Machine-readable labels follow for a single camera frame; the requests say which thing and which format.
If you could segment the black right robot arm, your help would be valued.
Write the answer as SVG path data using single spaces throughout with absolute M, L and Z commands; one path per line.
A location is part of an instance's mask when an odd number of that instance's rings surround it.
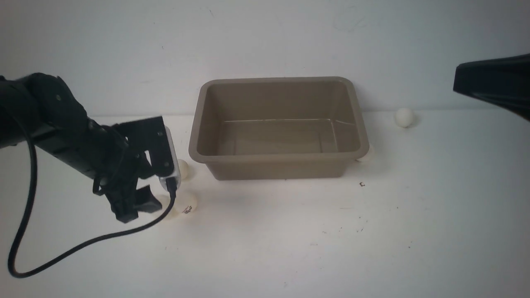
M 530 120 L 530 55 L 466 62 L 456 67 L 453 91 Z

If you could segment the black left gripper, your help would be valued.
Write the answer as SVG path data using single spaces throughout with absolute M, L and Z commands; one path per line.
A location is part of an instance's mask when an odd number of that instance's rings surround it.
M 137 219 L 138 212 L 152 214 L 163 207 L 149 185 L 137 189 L 137 183 L 153 176 L 165 178 L 173 171 L 164 126 L 163 118 L 157 116 L 106 127 L 118 151 L 108 158 L 108 176 L 98 174 L 94 179 L 93 190 L 106 196 L 123 224 Z

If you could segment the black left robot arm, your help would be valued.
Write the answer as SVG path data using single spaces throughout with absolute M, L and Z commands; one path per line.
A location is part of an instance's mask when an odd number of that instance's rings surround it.
M 170 142 L 161 116 L 101 126 L 89 118 L 60 78 L 34 73 L 1 78 L 1 147 L 25 140 L 17 117 L 34 145 L 92 180 L 93 194 L 106 196 L 120 222 L 162 208 L 138 180 L 174 173 Z

